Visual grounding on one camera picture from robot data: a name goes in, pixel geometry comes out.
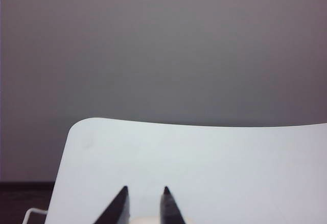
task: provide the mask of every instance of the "gray background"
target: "gray background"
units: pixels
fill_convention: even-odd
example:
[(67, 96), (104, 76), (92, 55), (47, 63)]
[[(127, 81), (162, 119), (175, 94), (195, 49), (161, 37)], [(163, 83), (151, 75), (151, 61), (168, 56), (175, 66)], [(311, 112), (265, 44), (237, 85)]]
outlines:
[(51, 181), (93, 116), (327, 122), (327, 0), (1, 0), (2, 181)]

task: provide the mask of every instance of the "black triangular tip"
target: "black triangular tip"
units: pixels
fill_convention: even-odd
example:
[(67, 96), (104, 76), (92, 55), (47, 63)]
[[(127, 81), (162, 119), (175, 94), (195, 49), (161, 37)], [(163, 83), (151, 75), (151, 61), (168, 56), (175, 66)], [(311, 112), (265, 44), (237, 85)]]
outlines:
[(124, 186), (94, 224), (128, 224), (128, 187)]
[(163, 190), (163, 193), (164, 193), (165, 195), (170, 194), (170, 190), (169, 190), (169, 188), (168, 188), (167, 186), (166, 186), (165, 189)]
[(127, 187), (127, 186), (124, 186), (124, 187), (121, 189), (120, 192), (126, 192), (126, 193), (128, 193), (128, 187)]

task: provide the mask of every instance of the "white object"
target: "white object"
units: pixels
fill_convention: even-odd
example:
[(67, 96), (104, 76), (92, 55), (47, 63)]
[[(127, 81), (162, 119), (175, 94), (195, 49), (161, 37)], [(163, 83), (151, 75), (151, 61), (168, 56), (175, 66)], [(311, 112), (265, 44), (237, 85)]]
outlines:
[(194, 223), (327, 223), (327, 124), (204, 127), (90, 118), (69, 131), (46, 224), (92, 224), (127, 185), (131, 217), (164, 186)]
[(34, 212), (36, 214), (46, 215), (48, 213), (47, 210), (41, 210), (37, 208), (31, 208), (28, 209), (25, 213), (24, 220), (22, 221), (22, 224), (27, 224), (30, 218), (31, 213)]
[[(187, 217), (183, 217), (186, 224), (194, 224)], [(132, 219), (129, 224), (160, 224), (159, 216), (137, 217)]]

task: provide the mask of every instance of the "white cable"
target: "white cable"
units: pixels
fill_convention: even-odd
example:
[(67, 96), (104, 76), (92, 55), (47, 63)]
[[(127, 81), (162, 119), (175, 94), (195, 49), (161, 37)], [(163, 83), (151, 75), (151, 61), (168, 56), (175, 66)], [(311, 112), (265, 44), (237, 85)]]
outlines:
[(37, 208), (31, 208), (31, 209), (29, 209), (29, 210), (26, 211), (24, 220), (22, 221), (22, 224), (27, 224), (27, 222), (29, 221), (29, 218), (30, 218), (30, 214), (32, 212), (37, 213), (37, 214), (42, 214), (42, 215), (46, 215), (48, 213), (47, 210), (41, 210), (41, 209), (37, 209)]

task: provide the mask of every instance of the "dark wooden surface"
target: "dark wooden surface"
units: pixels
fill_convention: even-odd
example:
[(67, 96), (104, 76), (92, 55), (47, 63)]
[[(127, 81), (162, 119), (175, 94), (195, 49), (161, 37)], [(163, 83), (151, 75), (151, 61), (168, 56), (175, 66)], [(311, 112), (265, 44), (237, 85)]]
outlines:
[[(21, 224), (32, 207), (48, 209), (54, 183), (0, 183), (0, 223)], [(44, 215), (31, 214), (29, 224), (43, 224)]]

